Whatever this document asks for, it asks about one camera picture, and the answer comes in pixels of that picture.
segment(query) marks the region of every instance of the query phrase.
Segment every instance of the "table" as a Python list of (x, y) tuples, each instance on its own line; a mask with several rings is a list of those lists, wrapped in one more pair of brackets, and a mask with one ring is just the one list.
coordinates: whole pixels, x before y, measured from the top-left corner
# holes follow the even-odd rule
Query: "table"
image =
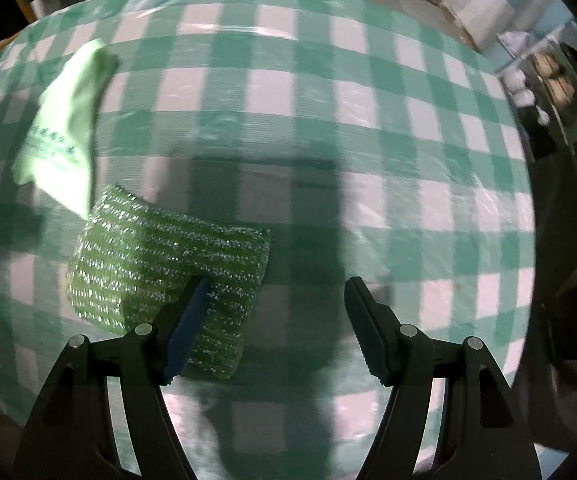
[[(431, 337), (479, 336), (513, 378), (533, 208), (483, 57), (364, 0), (88, 0), (29, 26), (0, 60), (0, 405), (12, 418), (25, 421), (71, 335), (108, 336), (64, 294), (83, 221), (9, 169), (41, 91), (92, 38), (121, 61), (96, 126), (96, 195), (120, 184), (272, 230), (237, 373), (165, 388), (200, 478), (354, 478), (389, 392), (345, 316), (349, 276)], [(441, 397), (438, 382), (420, 458)]]

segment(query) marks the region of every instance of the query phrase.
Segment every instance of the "green cloth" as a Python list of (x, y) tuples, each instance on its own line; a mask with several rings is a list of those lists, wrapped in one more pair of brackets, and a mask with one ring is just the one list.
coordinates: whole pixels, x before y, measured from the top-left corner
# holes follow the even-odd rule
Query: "green cloth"
[(102, 91), (117, 68), (103, 41), (82, 46), (40, 97), (40, 110), (12, 167), (29, 182), (86, 219), (91, 211), (91, 138)]
[(68, 293), (87, 321), (124, 335), (177, 300), (193, 274), (209, 276), (213, 301), (189, 362), (229, 378), (262, 283), (270, 231), (180, 215), (108, 186), (69, 262)]

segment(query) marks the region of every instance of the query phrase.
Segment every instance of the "white cup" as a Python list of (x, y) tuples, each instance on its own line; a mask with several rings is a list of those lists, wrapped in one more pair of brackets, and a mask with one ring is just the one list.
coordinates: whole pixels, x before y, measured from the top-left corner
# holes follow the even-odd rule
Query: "white cup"
[(535, 104), (535, 94), (527, 89), (520, 90), (516, 94), (513, 94), (512, 97), (517, 108), (526, 108), (527, 106)]
[(539, 117), (537, 118), (537, 123), (540, 126), (548, 126), (551, 123), (551, 117), (544, 112), (539, 106), (537, 107), (537, 114)]
[(526, 88), (526, 74), (521, 70), (515, 70), (504, 76), (504, 85), (507, 90), (514, 94)]

